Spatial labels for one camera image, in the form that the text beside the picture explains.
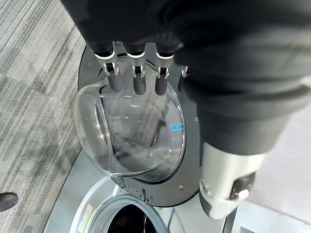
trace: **silver joint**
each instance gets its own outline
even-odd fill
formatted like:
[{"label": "silver joint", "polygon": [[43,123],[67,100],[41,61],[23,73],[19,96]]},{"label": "silver joint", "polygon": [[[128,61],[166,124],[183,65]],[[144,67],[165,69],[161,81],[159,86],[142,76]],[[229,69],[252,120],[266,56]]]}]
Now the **silver joint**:
[{"label": "silver joint", "polygon": [[128,61],[131,65],[131,70],[133,77],[136,78],[137,75],[140,77],[145,77],[146,68],[146,53],[145,51],[140,55],[127,54]]},{"label": "silver joint", "polygon": [[116,75],[119,73],[118,55],[116,54],[115,51],[116,51],[116,48],[113,43],[113,52],[111,55],[107,57],[101,57],[97,54],[95,55],[107,76],[110,76],[110,73],[114,73]]},{"label": "silver joint", "polygon": [[164,79],[169,77],[172,65],[174,63],[174,55],[169,57],[162,57],[156,53],[155,67],[156,77],[159,79],[164,75]]},{"label": "silver joint", "polygon": [[188,66],[182,68],[182,70],[181,70],[181,76],[182,76],[183,78],[186,77],[187,71],[188,71]]}]

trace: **washer door glass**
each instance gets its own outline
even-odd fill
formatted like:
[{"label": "washer door glass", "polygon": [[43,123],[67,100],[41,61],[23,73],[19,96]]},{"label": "washer door glass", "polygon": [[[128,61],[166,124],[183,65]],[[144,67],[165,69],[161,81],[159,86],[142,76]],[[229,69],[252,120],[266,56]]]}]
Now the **washer door glass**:
[{"label": "washer door glass", "polygon": [[185,125],[180,102],[168,84],[155,93],[156,72],[146,65],[146,92],[137,95],[126,57],[119,58],[125,88],[116,93],[107,78],[80,90],[75,123],[83,149],[94,165],[111,176],[158,182],[182,160]]}]

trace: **washing machine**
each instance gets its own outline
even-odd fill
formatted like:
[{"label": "washing machine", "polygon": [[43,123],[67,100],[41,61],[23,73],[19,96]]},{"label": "washing machine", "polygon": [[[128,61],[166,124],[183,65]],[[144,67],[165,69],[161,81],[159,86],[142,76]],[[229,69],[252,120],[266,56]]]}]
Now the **washing machine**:
[{"label": "washing machine", "polygon": [[224,232],[227,219],[210,219],[200,204],[199,118],[183,92],[182,68],[172,67],[166,93],[157,95],[156,47],[147,44],[146,90],[138,95],[121,43],[115,51],[119,92],[92,51],[83,53],[75,123],[84,162],[74,164],[45,232]]}]

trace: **robotic arm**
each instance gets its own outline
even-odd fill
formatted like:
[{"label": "robotic arm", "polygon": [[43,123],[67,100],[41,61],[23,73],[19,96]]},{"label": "robotic arm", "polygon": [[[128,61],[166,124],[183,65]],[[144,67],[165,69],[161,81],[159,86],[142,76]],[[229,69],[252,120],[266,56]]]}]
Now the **robotic arm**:
[{"label": "robotic arm", "polygon": [[113,90],[122,89],[114,41],[145,92],[145,44],[157,48],[158,95],[173,60],[197,103],[203,141],[200,201],[220,219],[248,196],[255,173],[310,89],[311,3],[304,0],[62,0]]}]

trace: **blue digital display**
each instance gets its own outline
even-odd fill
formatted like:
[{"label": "blue digital display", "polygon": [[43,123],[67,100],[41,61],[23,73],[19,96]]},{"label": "blue digital display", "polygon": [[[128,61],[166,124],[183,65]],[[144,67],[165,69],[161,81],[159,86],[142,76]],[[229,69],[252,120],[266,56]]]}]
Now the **blue digital display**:
[{"label": "blue digital display", "polygon": [[184,124],[183,123],[176,123],[171,125],[171,131],[179,131],[179,130],[183,130],[184,129]]}]

